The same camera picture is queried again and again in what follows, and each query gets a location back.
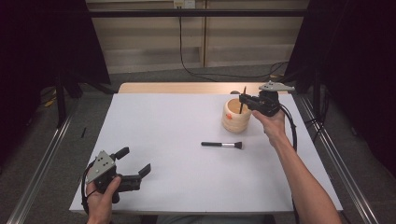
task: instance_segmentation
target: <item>person's left hand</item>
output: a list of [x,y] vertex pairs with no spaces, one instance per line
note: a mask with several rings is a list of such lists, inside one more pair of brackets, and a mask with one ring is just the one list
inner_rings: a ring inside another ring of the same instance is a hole
[[88,223],[104,223],[108,224],[111,220],[111,208],[113,193],[117,190],[121,182],[121,178],[116,176],[108,185],[104,194],[96,191],[96,186],[93,182],[87,185],[85,189],[88,197],[88,206],[90,208],[90,215]]

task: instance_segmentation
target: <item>brush bristles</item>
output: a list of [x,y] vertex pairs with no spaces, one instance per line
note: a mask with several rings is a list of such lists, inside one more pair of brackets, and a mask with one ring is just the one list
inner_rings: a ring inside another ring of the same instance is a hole
[[234,144],[236,148],[242,149],[242,142],[237,142]]

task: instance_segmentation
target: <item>black backdrop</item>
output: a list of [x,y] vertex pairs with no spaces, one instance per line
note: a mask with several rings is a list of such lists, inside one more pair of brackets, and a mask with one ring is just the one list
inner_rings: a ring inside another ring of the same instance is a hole
[[396,3],[311,0],[287,77],[307,91],[320,71],[333,99],[396,176]]
[[1,164],[39,105],[40,91],[54,86],[61,70],[110,82],[91,18],[67,10],[88,11],[84,0],[0,1]]

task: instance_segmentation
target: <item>wooden cup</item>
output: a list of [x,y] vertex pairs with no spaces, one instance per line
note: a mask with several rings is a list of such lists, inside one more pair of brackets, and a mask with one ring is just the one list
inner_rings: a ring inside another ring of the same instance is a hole
[[251,110],[248,109],[247,105],[244,105],[242,113],[239,114],[240,108],[239,99],[231,99],[223,107],[221,122],[223,127],[229,132],[241,133],[248,127]]

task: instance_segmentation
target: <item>white tabletop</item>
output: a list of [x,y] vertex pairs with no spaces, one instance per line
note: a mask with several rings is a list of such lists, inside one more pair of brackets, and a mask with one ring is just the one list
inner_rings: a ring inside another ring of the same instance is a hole
[[[129,147],[116,161],[118,173],[135,175],[151,163],[141,190],[120,193],[113,211],[131,214],[255,214],[292,211],[291,194],[275,150],[251,117],[245,131],[221,125],[230,94],[115,94],[90,161],[100,150],[107,154]],[[294,118],[298,154],[329,193],[337,210],[342,206],[315,150],[291,95],[280,102]],[[288,137],[291,140],[287,122]],[[243,142],[243,149],[202,147],[201,142]],[[70,206],[83,212],[79,189]]]

